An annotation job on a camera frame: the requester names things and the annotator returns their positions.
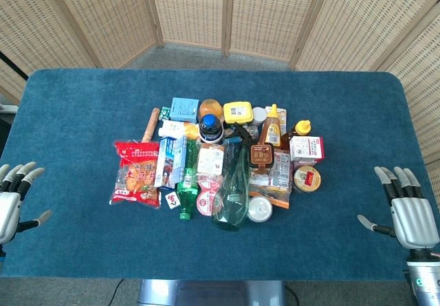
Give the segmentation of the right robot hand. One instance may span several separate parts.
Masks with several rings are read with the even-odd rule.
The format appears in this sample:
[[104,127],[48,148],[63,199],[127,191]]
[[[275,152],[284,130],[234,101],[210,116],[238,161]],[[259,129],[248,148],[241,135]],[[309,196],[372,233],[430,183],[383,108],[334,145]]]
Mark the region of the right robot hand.
[[407,250],[431,249],[439,244],[432,207],[414,173],[398,166],[392,171],[376,166],[374,171],[387,196],[393,226],[378,225],[364,215],[358,215],[358,221],[372,232],[396,238]]

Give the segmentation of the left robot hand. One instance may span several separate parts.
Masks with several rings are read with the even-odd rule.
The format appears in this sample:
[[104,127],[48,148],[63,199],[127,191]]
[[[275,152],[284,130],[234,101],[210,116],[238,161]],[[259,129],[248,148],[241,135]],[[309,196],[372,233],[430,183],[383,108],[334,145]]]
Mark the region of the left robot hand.
[[36,162],[14,168],[9,164],[1,165],[1,247],[13,240],[17,233],[42,226],[51,217],[52,211],[46,210],[36,219],[20,220],[25,196],[44,171],[44,168],[36,167]]

